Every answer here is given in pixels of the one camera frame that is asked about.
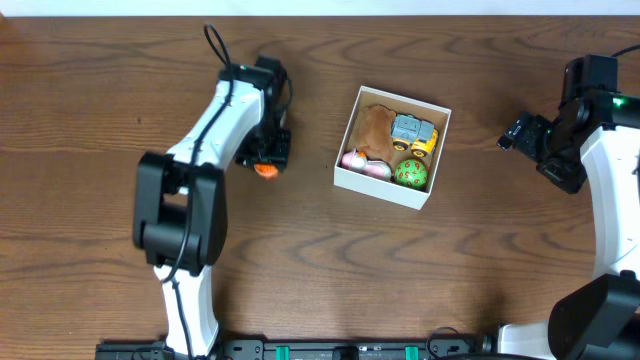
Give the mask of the orange ribbed ball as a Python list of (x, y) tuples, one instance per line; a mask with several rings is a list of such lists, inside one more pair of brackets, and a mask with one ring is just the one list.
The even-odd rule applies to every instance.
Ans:
[(265, 179), (273, 179), (279, 175), (279, 169), (272, 164), (255, 164), (254, 170)]

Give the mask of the green numbered dice ball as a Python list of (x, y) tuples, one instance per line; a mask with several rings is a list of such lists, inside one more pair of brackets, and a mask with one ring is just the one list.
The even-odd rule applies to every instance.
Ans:
[(420, 160), (404, 160), (395, 167), (393, 179), (398, 185), (422, 190), (427, 184), (428, 168)]

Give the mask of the white pink toy chicken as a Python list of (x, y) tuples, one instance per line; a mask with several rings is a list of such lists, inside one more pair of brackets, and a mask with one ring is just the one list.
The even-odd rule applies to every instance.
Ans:
[(381, 160), (370, 160), (362, 151), (353, 148), (344, 153), (340, 160), (340, 166), (346, 170), (360, 173), (383, 181), (390, 181), (392, 171), (390, 166)]

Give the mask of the white cardboard box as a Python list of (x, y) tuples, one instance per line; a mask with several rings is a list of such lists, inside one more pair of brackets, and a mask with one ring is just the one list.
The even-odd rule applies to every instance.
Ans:
[(334, 166), (334, 184), (421, 209), (431, 195), (451, 110), (362, 86)]

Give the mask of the yellow grey toy truck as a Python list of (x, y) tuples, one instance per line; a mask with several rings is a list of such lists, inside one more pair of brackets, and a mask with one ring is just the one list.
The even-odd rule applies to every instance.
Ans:
[(411, 115), (397, 115), (391, 125), (393, 148), (396, 151), (410, 150), (418, 158), (433, 154), (438, 137), (439, 132), (433, 123)]

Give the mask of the brown plush bear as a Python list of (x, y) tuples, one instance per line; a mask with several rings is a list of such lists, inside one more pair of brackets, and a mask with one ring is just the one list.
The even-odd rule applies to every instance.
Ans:
[(366, 108), (354, 126), (353, 146), (369, 158), (390, 162), (394, 156), (391, 125), (397, 113), (382, 105)]

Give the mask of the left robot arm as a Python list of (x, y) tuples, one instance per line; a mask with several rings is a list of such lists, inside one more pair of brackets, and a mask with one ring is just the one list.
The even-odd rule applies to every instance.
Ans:
[(225, 173), (231, 164), (274, 178), (288, 164), (282, 63), (261, 56), (219, 73), (214, 96), (193, 128), (166, 153), (145, 153), (136, 169), (133, 243), (160, 280), (168, 335), (151, 355), (207, 359), (219, 324), (212, 269), (228, 229)]

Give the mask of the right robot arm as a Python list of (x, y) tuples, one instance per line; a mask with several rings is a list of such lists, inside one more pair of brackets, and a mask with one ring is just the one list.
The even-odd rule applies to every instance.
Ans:
[(591, 91), (565, 102), (554, 121), (522, 113), (497, 144), (535, 161), (538, 172), (570, 194), (589, 184), (596, 255), (589, 283), (559, 300), (545, 321), (502, 326), (496, 352), (530, 359), (638, 358), (638, 99)]

